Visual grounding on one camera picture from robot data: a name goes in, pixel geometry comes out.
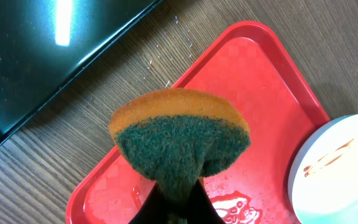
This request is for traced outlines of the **light blue plate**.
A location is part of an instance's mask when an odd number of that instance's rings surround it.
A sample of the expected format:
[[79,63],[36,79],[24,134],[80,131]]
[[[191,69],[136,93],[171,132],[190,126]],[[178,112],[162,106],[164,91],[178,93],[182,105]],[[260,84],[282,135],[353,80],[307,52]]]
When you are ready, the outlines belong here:
[[358,223],[358,114],[306,140],[291,165],[288,196],[301,223]]

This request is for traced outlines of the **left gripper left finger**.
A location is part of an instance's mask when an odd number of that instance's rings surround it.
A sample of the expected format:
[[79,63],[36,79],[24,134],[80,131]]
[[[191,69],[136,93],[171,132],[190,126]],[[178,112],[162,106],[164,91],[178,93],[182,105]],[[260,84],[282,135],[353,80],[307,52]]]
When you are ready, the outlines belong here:
[[170,211],[169,202],[163,196],[159,184],[155,184],[129,224],[167,224]]

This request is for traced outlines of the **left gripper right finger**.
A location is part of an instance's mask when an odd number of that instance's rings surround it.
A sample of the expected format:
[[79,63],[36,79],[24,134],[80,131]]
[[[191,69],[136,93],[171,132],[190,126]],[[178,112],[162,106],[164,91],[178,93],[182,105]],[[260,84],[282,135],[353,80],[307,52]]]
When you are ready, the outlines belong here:
[[200,180],[192,188],[185,206],[185,215],[188,224],[224,224]]

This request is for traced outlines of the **orange green sponge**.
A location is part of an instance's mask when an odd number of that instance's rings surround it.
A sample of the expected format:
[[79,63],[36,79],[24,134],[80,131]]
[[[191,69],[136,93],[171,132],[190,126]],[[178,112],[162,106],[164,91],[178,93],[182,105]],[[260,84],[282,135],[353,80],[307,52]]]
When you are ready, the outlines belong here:
[[125,160],[183,205],[201,177],[228,169],[250,146],[250,128],[226,99],[172,88],[144,94],[117,109],[109,133]]

